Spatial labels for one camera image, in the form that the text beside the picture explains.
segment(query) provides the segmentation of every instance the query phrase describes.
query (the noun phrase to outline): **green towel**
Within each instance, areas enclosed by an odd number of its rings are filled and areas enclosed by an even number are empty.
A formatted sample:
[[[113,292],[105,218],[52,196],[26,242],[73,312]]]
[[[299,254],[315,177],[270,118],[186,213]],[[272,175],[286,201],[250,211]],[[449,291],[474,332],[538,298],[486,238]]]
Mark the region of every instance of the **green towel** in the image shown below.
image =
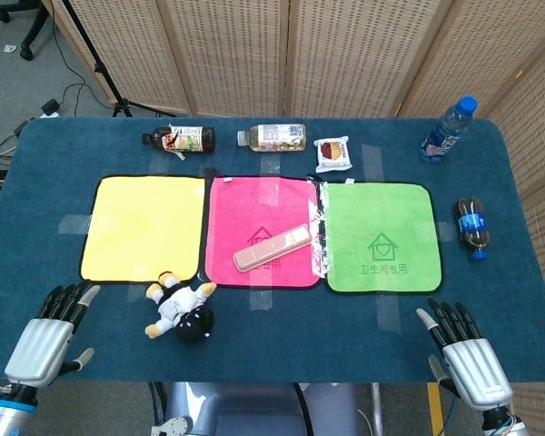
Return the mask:
[[[418,184],[324,183],[327,281],[336,292],[431,292],[441,283],[430,195]]]

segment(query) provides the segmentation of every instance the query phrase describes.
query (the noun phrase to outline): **tripod stand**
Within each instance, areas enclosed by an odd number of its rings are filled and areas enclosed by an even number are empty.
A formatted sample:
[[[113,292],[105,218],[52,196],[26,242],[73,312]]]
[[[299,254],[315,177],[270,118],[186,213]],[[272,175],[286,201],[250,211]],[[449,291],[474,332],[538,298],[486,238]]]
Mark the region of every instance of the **tripod stand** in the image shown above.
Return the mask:
[[[115,107],[113,110],[113,116],[117,116],[121,112],[125,113],[125,116],[133,116],[131,111],[129,110],[129,106],[135,106],[140,107],[142,109],[145,109],[146,111],[154,112],[156,114],[166,115],[166,116],[176,116],[174,114],[170,114],[169,112],[161,111],[159,109],[155,109],[150,106],[146,106],[145,104],[139,104],[136,102],[132,102],[126,98],[123,98],[121,96],[121,93],[119,93],[119,90],[117,89],[117,86],[115,86],[115,83],[113,81],[113,78],[109,75],[109,71],[107,71],[107,67],[105,66],[103,60],[95,50],[93,46],[93,42],[91,41],[91,38],[89,38],[89,35],[84,30],[83,24],[81,23],[81,20],[77,16],[76,12],[73,9],[73,6],[71,5],[70,0],[62,0],[64,8],[66,9],[66,12],[71,16],[71,19],[73,20],[73,23],[76,27],[76,29],[79,31],[79,34],[81,34],[81,37],[83,38],[84,43],[86,44],[87,48],[89,49],[89,52],[91,52],[91,56],[94,59],[94,71],[96,73],[102,74],[103,78],[109,85],[109,88],[111,89],[111,92],[113,93],[115,100],[117,100],[117,103],[115,103]]]

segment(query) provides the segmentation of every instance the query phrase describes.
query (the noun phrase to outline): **snack package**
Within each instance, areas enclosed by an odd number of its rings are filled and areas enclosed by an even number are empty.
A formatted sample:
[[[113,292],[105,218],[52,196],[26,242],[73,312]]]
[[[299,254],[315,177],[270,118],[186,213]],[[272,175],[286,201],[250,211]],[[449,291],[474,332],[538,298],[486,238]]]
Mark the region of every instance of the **snack package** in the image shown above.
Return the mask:
[[[341,138],[318,139],[314,141],[317,147],[317,159],[319,165],[315,170],[317,173],[326,173],[327,171],[344,171],[352,167],[347,151],[347,141],[349,136]]]

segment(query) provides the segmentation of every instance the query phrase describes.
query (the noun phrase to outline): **stuffed toy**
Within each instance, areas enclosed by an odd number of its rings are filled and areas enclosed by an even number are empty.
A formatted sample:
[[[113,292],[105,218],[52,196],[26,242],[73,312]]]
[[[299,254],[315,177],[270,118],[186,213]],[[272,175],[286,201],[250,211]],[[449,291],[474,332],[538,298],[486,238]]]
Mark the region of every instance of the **stuffed toy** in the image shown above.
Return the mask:
[[[160,319],[145,327],[150,339],[175,328],[176,335],[185,342],[196,342],[210,336],[214,315],[203,304],[216,289],[216,283],[203,283],[196,291],[180,283],[172,272],[164,272],[158,282],[152,283],[145,296],[159,307]]]

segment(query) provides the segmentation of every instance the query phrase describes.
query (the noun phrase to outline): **blue table mat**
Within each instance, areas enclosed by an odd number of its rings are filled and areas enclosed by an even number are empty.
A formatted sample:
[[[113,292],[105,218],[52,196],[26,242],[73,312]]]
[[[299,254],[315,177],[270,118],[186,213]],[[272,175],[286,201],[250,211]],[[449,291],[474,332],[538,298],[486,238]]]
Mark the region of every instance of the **blue table mat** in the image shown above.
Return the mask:
[[[307,128],[302,153],[281,154],[280,174],[314,173],[312,140],[349,135],[353,168],[324,180],[364,180],[362,144],[381,161],[366,173],[420,183],[450,241],[441,242],[438,301],[469,307],[512,382],[545,381],[545,285],[499,129],[474,120],[441,163],[426,163],[418,146],[435,124],[421,119],[292,119]],[[0,196],[0,378],[28,320],[59,283],[77,282],[84,236],[60,234],[66,215],[88,215],[94,190],[110,174],[165,171],[201,175],[259,174],[263,154],[236,145],[236,132],[278,118],[60,118],[31,122],[22,132]],[[211,125],[214,154],[185,161],[141,142],[141,133],[169,122]],[[472,263],[453,228],[453,206],[477,196],[485,207],[489,259]],[[338,295],[320,282],[310,290],[273,290],[272,308],[251,311],[248,290],[218,289],[209,301],[212,337],[194,345],[173,332],[156,340],[144,327],[157,306],[142,285],[105,285],[71,343],[69,358],[88,346],[95,356],[78,379],[188,382],[425,382],[428,356],[438,354],[415,315],[427,296]]]

